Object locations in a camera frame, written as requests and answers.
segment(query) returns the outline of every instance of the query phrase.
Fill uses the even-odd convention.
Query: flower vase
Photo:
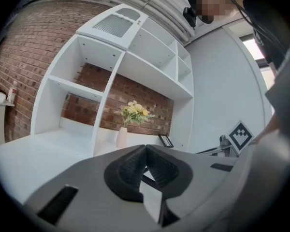
[[[127,128],[120,128],[117,139],[116,139],[116,147],[117,148],[124,148],[126,146],[128,130]]]

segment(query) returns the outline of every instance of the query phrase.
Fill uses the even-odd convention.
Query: brick wall
[[[30,134],[32,109],[37,90],[49,64],[61,47],[75,34],[80,26],[108,8],[105,5],[88,2],[52,1],[29,5],[19,13],[15,22],[10,26],[6,38],[0,44],[0,87],[8,92],[13,81],[18,82],[15,107],[7,108],[6,111],[5,134],[7,142]],[[128,94],[131,94],[131,98],[135,97],[142,104],[145,102],[138,97],[142,92],[141,85],[138,85],[139,91],[134,93],[129,93],[129,88],[121,94],[116,93],[118,87],[124,85],[118,82],[121,78],[123,77],[116,77],[115,84],[112,87],[110,99],[107,101],[107,107],[103,114],[102,127],[115,130],[119,128],[120,121],[113,114],[113,110],[115,107],[119,107],[122,101],[126,101],[125,99],[129,100]],[[165,107],[172,102],[166,98],[160,99],[158,97],[157,93],[152,93],[152,96],[149,96],[146,100],[148,101],[146,104],[152,110],[155,109],[154,113],[158,114],[157,118],[152,123],[144,124],[141,128],[131,127],[129,128],[130,131],[157,134],[157,130],[169,130],[172,111],[171,109],[165,109]],[[91,124],[97,106],[88,105],[88,101],[86,102],[87,105],[82,106],[85,100],[77,100],[72,96],[67,99],[64,105],[64,116],[70,116],[77,121]]]
[[[91,64],[80,68],[74,82],[104,92],[110,71]],[[123,126],[121,116],[114,112],[128,102],[136,100],[155,115],[148,123],[132,124],[129,132],[158,135],[168,134],[174,102],[167,97],[124,76],[116,75],[103,111],[101,127],[119,130]],[[99,103],[69,94],[63,105],[62,116],[81,123],[94,125]]]

